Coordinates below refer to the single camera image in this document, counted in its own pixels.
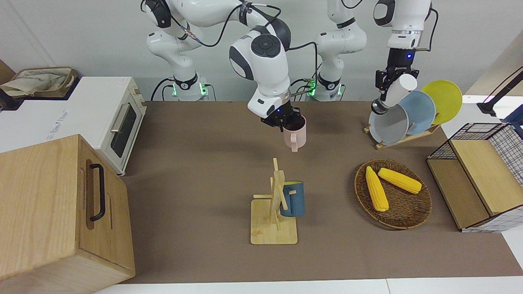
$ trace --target oven window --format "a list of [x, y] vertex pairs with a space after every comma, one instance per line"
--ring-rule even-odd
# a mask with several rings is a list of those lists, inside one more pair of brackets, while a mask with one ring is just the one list
[[132, 108], [131, 104], [128, 104], [129, 111], [127, 112], [126, 118], [123, 121], [122, 128], [120, 129], [120, 132], [114, 134], [111, 141], [111, 148], [119, 158], [122, 158], [123, 151], [127, 146], [127, 141], [129, 140], [129, 136], [131, 135], [132, 128], [137, 117], [136, 112]]

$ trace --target white wall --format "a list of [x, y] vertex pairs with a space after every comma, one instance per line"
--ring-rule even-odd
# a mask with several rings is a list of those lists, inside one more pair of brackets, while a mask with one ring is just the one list
[[[523, 65], [523, 30], [514, 41], [501, 53], [486, 72], [470, 87], [467, 95], [488, 95], [506, 77]], [[509, 78], [503, 85], [510, 83]], [[523, 96], [523, 83], [514, 87], [509, 96]]]
[[[283, 9], [281, 18], [292, 30], [292, 45], [314, 39], [335, 25], [326, 15], [325, 0], [263, 0]], [[147, 96], [163, 77], [171, 75], [165, 61], [149, 53], [145, 38], [155, 30], [139, 10], [140, 0], [1, 0], [0, 59], [15, 71], [30, 66], [68, 65], [83, 75], [130, 75]], [[344, 56], [345, 99], [372, 100], [377, 96], [374, 72], [386, 66], [390, 29], [376, 26], [376, 0], [355, 9], [368, 35], [364, 51]], [[521, 0], [433, 0], [440, 13], [433, 52], [420, 52], [414, 67], [421, 70], [420, 86], [447, 79], [465, 92], [520, 33]], [[422, 45], [428, 44], [433, 16], [426, 23]], [[221, 25], [206, 29], [202, 39], [214, 41]], [[231, 23], [222, 43], [189, 55], [202, 75], [214, 84], [220, 100], [247, 100], [255, 83], [236, 76], [228, 61], [229, 45], [247, 29]], [[291, 79], [313, 72], [313, 49], [288, 53]]]

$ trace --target corn cob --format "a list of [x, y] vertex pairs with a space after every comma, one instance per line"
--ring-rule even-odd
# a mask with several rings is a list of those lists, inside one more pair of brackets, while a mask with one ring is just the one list
[[413, 194], [418, 194], [422, 189], [422, 184], [420, 182], [388, 168], [381, 168], [378, 175], [392, 185], [400, 187]]
[[372, 167], [367, 166], [365, 178], [374, 209], [377, 211], [387, 211], [389, 209], [389, 202], [387, 201], [385, 190], [383, 190], [380, 179]]

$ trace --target wooden cabinet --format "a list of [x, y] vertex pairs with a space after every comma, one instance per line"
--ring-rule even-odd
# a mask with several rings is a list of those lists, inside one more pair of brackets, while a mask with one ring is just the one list
[[0, 154], [0, 232], [2, 294], [93, 293], [134, 276], [126, 186], [80, 135]]

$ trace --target dark blue mug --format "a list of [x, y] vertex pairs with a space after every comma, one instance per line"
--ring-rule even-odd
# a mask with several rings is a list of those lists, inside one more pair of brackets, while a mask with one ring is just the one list
[[287, 210], [280, 205], [280, 213], [284, 217], [300, 217], [305, 214], [305, 194], [303, 182], [294, 180], [283, 184], [283, 195], [287, 203]]

